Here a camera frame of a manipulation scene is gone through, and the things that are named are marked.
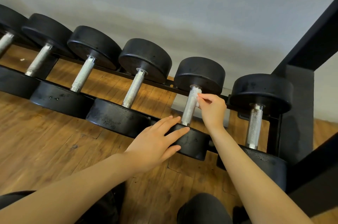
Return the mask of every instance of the forearm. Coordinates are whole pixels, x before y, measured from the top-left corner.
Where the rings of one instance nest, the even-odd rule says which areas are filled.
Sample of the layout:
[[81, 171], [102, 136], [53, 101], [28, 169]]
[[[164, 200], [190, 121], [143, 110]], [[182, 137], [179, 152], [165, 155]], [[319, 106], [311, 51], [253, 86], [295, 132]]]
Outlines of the forearm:
[[132, 156], [111, 157], [0, 210], [1, 223], [74, 223], [110, 189], [135, 172]]
[[224, 128], [211, 137], [252, 223], [312, 223]]

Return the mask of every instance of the dumbbell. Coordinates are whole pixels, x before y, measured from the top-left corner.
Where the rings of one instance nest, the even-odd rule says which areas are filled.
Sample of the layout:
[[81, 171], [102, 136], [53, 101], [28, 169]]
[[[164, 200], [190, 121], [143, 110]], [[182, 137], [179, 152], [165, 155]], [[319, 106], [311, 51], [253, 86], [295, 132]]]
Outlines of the dumbbell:
[[[251, 74], [238, 78], [229, 103], [249, 110], [250, 119], [244, 152], [283, 190], [286, 188], [287, 163], [257, 150], [263, 114], [283, 114], [292, 106], [293, 85], [287, 79], [270, 74]], [[225, 169], [218, 156], [218, 167]]]
[[34, 47], [34, 43], [22, 32], [21, 27], [28, 19], [20, 13], [0, 4], [0, 58], [6, 49], [17, 40]]
[[81, 93], [82, 87], [96, 64], [112, 70], [119, 68], [121, 48], [109, 36], [87, 26], [78, 26], [67, 45], [76, 55], [86, 59], [71, 88], [41, 81], [30, 100], [56, 112], [85, 119], [94, 98]]
[[130, 39], [120, 56], [121, 66], [134, 75], [122, 106], [104, 99], [96, 99], [87, 120], [110, 131], [135, 138], [150, 120], [131, 109], [144, 79], [164, 83], [171, 69], [171, 58], [160, 46], [145, 39]]
[[[217, 62], [203, 57], [190, 57], [181, 61], [174, 84], [177, 88], [189, 92], [181, 124], [176, 124], [169, 132], [189, 126], [196, 107], [198, 92], [221, 94], [226, 73]], [[179, 138], [174, 145], [180, 145], [179, 153], [204, 160], [210, 136], [190, 128], [189, 132]]]
[[22, 26], [23, 33], [35, 43], [43, 46], [25, 73], [11, 68], [0, 68], [0, 90], [29, 99], [40, 80], [36, 75], [52, 52], [74, 57], [67, 47], [72, 31], [56, 20], [34, 13]]

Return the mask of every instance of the wooden floor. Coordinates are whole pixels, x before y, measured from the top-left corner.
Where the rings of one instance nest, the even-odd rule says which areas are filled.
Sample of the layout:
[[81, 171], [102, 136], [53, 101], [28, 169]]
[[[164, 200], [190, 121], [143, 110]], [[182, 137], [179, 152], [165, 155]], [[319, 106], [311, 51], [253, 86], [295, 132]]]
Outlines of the wooden floor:
[[[36, 52], [12, 46], [0, 64], [25, 71]], [[59, 60], [48, 80], [70, 87], [81, 66]], [[93, 70], [83, 92], [121, 104], [131, 80]], [[175, 93], [143, 84], [133, 109], [163, 118], [170, 114]], [[208, 132], [194, 120], [191, 127]], [[259, 149], [266, 150], [269, 124], [263, 122]], [[243, 144], [247, 121], [231, 112], [228, 132]], [[315, 120], [314, 147], [338, 125]], [[132, 139], [104, 130], [85, 120], [43, 109], [28, 100], [0, 92], [0, 194], [37, 190], [123, 152]], [[241, 205], [228, 174], [216, 167], [217, 155], [208, 152], [204, 162], [180, 154], [152, 171], [127, 181], [121, 223], [175, 223], [177, 210], [197, 193], [221, 200], [229, 213]], [[315, 223], [338, 223], [338, 209], [313, 218]]]

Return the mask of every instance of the black metal rack frame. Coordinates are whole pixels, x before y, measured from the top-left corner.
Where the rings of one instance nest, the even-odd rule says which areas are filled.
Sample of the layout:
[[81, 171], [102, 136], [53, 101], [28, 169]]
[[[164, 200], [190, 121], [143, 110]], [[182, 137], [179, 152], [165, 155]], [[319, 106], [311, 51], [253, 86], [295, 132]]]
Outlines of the black metal rack frame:
[[[314, 71], [338, 51], [337, 29], [338, 0], [334, 0], [272, 72], [293, 83], [293, 108], [283, 115], [263, 116], [263, 119], [270, 122], [267, 153], [289, 163], [287, 193], [310, 217], [338, 206], [338, 133], [313, 151]], [[29, 45], [17, 45], [39, 51]], [[53, 54], [38, 77], [45, 79], [59, 58], [84, 63], [78, 58]], [[123, 69], [114, 71], [99, 66], [94, 68], [133, 79]], [[144, 83], [185, 96], [189, 94], [176, 88], [171, 80], [163, 84], [146, 80]], [[221, 97], [226, 101], [228, 109], [249, 113], [231, 106], [227, 96]], [[158, 120], [149, 117], [152, 122]]]

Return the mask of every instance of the white wall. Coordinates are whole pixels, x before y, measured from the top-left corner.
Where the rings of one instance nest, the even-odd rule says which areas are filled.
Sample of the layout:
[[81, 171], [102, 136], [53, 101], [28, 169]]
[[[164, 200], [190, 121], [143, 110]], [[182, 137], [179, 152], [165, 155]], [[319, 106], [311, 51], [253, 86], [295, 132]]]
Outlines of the white wall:
[[[26, 16], [48, 15], [74, 29], [88, 25], [121, 47], [151, 40], [173, 60], [205, 56], [226, 70], [224, 86], [243, 75], [270, 73], [333, 0], [0, 0]], [[326, 65], [334, 66], [330, 60]], [[315, 114], [338, 121], [337, 69], [316, 71]]]

